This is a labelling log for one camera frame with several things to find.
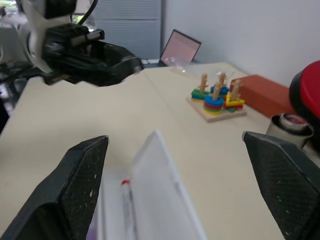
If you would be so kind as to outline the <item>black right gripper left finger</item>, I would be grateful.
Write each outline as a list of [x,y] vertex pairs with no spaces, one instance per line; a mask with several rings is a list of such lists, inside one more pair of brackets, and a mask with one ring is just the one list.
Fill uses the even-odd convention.
[[1,236],[2,240],[84,240],[104,169],[109,138],[71,147],[42,180]]

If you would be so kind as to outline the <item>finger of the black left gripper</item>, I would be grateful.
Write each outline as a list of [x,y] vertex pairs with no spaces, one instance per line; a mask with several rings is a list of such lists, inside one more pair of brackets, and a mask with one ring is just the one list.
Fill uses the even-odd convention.
[[130,63],[121,62],[113,66],[91,64],[72,72],[73,82],[86,82],[97,87],[108,87],[122,83],[133,74]]
[[91,60],[86,74],[132,75],[141,72],[141,59],[124,47],[103,41],[90,41],[87,47]]

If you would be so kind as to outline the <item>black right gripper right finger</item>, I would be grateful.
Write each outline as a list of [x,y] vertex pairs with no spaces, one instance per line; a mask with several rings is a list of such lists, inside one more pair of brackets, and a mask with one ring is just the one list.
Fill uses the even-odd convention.
[[244,131],[254,175],[286,240],[320,238],[320,169],[295,144]]

